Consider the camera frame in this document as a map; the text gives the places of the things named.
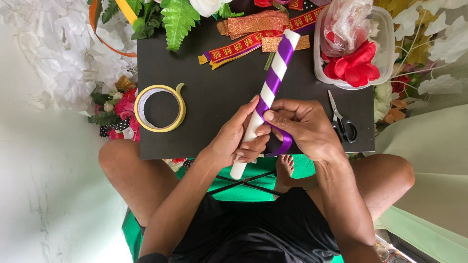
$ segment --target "left hand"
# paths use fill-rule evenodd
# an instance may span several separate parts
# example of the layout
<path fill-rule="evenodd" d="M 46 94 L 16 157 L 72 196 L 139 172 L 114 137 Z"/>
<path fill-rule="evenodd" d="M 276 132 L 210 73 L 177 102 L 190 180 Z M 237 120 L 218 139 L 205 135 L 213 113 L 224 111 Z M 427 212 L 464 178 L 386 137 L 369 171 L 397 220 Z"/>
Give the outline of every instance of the left hand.
<path fill-rule="evenodd" d="M 266 124 L 255 131 L 258 137 L 254 141 L 244 142 L 239 148 L 239 143 L 258 101 L 259 96 L 256 95 L 249 103 L 242 105 L 236 114 L 221 127 L 209 146 L 203 150 L 211 155 L 211 160 L 214 160 L 221 168 L 232 165 L 237 154 L 241 157 L 236 162 L 252 162 L 265 150 L 271 131 L 270 126 Z"/>

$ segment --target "scissors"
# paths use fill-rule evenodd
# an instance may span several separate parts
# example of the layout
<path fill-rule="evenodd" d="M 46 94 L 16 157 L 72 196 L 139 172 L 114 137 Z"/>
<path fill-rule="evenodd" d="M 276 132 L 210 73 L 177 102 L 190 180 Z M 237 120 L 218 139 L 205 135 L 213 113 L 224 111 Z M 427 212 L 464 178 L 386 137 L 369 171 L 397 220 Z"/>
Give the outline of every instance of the scissors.
<path fill-rule="evenodd" d="M 330 91 L 328 91 L 328 97 L 330 98 L 331 107 L 333 109 L 333 121 L 331 122 L 331 125 L 333 126 L 333 129 L 335 129 L 335 132 L 340 138 L 340 141 L 343 142 L 343 140 L 347 140 L 348 142 L 355 142 L 356 138 L 358 137 L 358 130 L 356 126 L 349 119 L 341 116 L 341 114 L 338 112 Z M 346 126 L 350 126 L 350 133 L 347 132 Z"/>

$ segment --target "plastic bag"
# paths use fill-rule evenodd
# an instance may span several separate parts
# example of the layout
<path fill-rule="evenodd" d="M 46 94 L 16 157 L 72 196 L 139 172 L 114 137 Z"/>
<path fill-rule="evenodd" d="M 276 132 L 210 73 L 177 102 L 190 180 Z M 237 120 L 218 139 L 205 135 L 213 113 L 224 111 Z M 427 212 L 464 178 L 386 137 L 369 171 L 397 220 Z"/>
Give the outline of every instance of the plastic bag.
<path fill-rule="evenodd" d="M 320 47 L 329 57 L 353 53 L 367 38 L 373 0 L 333 0 L 323 20 Z"/>

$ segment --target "black scissor handle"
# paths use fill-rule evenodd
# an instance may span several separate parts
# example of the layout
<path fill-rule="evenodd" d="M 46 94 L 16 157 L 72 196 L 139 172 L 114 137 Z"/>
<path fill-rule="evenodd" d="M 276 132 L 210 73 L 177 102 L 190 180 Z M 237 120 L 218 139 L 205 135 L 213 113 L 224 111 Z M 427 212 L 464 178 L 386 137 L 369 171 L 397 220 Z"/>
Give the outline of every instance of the black scissor handle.
<path fill-rule="evenodd" d="M 349 142 L 355 142 L 356 138 L 358 137 L 358 129 L 349 119 L 343 118 L 341 119 L 341 124 L 343 125 L 343 138 Z M 348 134 L 346 130 L 346 126 L 351 127 L 351 133 Z"/>
<path fill-rule="evenodd" d="M 343 134 L 341 133 L 341 128 L 338 125 L 337 121 L 332 121 L 331 126 L 333 126 L 333 129 L 335 130 L 336 134 L 338 135 L 338 138 L 340 139 L 340 142 L 343 142 Z"/>

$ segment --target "hand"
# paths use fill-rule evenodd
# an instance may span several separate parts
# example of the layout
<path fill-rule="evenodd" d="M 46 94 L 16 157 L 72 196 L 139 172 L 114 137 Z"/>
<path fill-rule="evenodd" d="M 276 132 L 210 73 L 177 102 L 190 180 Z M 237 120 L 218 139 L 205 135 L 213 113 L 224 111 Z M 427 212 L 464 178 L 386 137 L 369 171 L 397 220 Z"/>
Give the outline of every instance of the hand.
<path fill-rule="evenodd" d="M 340 140 L 318 101 L 279 99 L 263 117 L 290 133 L 299 149 L 313 161 L 345 156 Z"/>
<path fill-rule="evenodd" d="M 203 150 L 211 155 L 211 159 L 215 160 L 221 168 L 232 165 L 237 154 L 241 157 L 236 161 L 252 162 L 265 150 L 271 131 L 270 126 L 266 124 L 255 131 L 258 137 L 254 141 L 244 142 L 239 148 L 239 143 L 258 101 L 259 96 L 256 95 L 249 103 L 242 105 L 236 114 L 221 127 L 210 145 Z"/>

